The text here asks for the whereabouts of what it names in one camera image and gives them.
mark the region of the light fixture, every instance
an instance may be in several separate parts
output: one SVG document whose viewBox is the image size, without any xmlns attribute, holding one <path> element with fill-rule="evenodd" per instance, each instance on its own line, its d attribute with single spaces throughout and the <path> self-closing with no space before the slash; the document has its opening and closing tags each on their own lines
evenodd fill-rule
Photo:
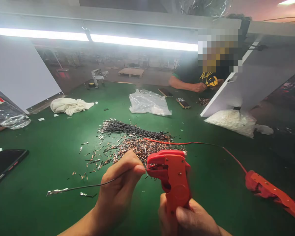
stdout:
<svg viewBox="0 0 295 236">
<path fill-rule="evenodd" d="M 32 30 L 32 29 L 27 30 L 27 29 L 0 28 L 0 35 L 26 37 L 26 38 L 88 41 L 88 38 L 86 34 L 84 33 L 58 32 L 58 31 L 45 31 L 45 30 Z"/>
<path fill-rule="evenodd" d="M 91 34 L 91 38 L 94 42 L 98 43 L 111 43 L 121 44 L 128 46 L 139 46 L 148 48 L 159 48 L 159 49 L 174 49 L 182 51 L 198 51 L 197 44 L 178 43 L 170 41 L 159 41 L 151 39 L 140 39 L 140 38 L 128 38 L 120 36 L 110 36 L 101 34 Z"/>
<path fill-rule="evenodd" d="M 291 5 L 295 3 L 295 0 L 286 0 L 284 2 L 279 3 L 278 5 Z"/>
<path fill-rule="evenodd" d="M 32 30 L 32 29 L 8 29 L 0 28 L 0 35 L 26 37 L 26 38 L 46 38 L 46 39 L 64 39 L 76 41 L 89 41 L 84 33 L 72 32 L 58 32 L 58 31 L 45 31 L 45 30 Z M 98 43 L 111 43 L 121 44 L 128 46 L 139 46 L 159 49 L 173 49 L 182 51 L 198 51 L 197 44 L 178 43 L 170 41 L 159 41 L 151 39 L 128 38 L 120 36 L 91 34 L 94 42 Z"/>
</svg>

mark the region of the white board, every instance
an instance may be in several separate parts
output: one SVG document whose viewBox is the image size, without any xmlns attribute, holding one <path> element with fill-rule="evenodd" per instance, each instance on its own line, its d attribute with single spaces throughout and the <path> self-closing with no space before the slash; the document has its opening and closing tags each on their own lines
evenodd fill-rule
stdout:
<svg viewBox="0 0 295 236">
<path fill-rule="evenodd" d="M 264 35 L 262 44 L 268 48 L 248 50 L 242 72 L 230 74 L 201 116 L 234 107 L 249 111 L 295 74 L 295 37 Z"/>
<path fill-rule="evenodd" d="M 30 40 L 1 35 L 0 91 L 26 113 L 62 92 Z"/>
</svg>

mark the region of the bundle of black wires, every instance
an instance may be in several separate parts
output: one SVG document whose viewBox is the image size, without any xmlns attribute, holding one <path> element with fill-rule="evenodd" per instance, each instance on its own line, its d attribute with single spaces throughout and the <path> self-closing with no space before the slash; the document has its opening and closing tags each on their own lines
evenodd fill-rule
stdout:
<svg viewBox="0 0 295 236">
<path fill-rule="evenodd" d="M 120 133 L 127 134 L 129 136 L 139 136 L 143 138 L 151 138 L 156 140 L 172 141 L 173 138 L 168 132 L 151 132 L 144 129 L 140 129 L 137 125 L 125 124 L 116 119 L 110 118 L 103 122 L 102 128 L 99 128 L 98 133 Z"/>
</svg>

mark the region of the smartphone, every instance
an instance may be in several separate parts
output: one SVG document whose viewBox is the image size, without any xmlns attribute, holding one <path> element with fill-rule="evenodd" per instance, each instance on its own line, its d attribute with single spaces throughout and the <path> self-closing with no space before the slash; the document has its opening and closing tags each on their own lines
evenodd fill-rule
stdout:
<svg viewBox="0 0 295 236">
<path fill-rule="evenodd" d="M 28 153 L 28 150 L 3 150 L 0 152 L 0 182 Z"/>
<path fill-rule="evenodd" d="M 173 96 L 173 94 L 172 93 L 170 93 L 167 89 L 162 89 L 162 88 L 159 88 L 158 89 L 165 97 L 172 97 Z"/>
<path fill-rule="evenodd" d="M 189 109 L 190 105 L 182 98 L 176 98 L 176 101 L 181 105 L 183 109 Z"/>
</svg>

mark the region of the ceiling light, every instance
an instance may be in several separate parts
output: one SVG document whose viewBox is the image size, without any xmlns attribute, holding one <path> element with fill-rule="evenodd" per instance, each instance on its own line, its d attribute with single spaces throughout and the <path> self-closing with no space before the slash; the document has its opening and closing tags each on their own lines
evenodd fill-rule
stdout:
<svg viewBox="0 0 295 236">
<path fill-rule="evenodd" d="M 45 30 L 32 30 L 32 29 L 27 30 L 27 29 L 0 28 L 0 35 L 26 37 L 26 38 L 88 41 L 88 38 L 86 34 L 84 33 L 58 32 L 58 31 L 45 31 Z"/>
<path fill-rule="evenodd" d="M 148 48 L 159 48 L 159 49 L 174 49 L 183 51 L 198 51 L 197 44 L 178 43 L 170 41 L 159 41 L 151 39 L 140 39 L 140 38 L 127 38 L 110 35 L 91 34 L 91 38 L 94 42 L 98 43 L 111 43 L 121 44 L 129 46 L 139 46 Z"/>
<path fill-rule="evenodd" d="M 279 3 L 278 5 L 291 5 L 295 3 L 295 0 L 286 0 L 284 2 Z"/>
<path fill-rule="evenodd" d="M 45 30 L 32 30 L 32 29 L 8 29 L 0 28 L 0 35 L 26 37 L 26 38 L 46 38 L 46 39 L 64 39 L 76 41 L 88 41 L 84 33 L 72 32 L 58 32 L 58 31 L 45 31 Z M 98 43 L 111 43 L 129 46 L 139 46 L 148 48 L 159 49 L 173 49 L 182 51 L 198 51 L 198 44 L 178 43 L 170 41 L 159 41 L 140 38 L 128 38 L 110 35 L 91 34 L 94 42 Z"/>
</svg>

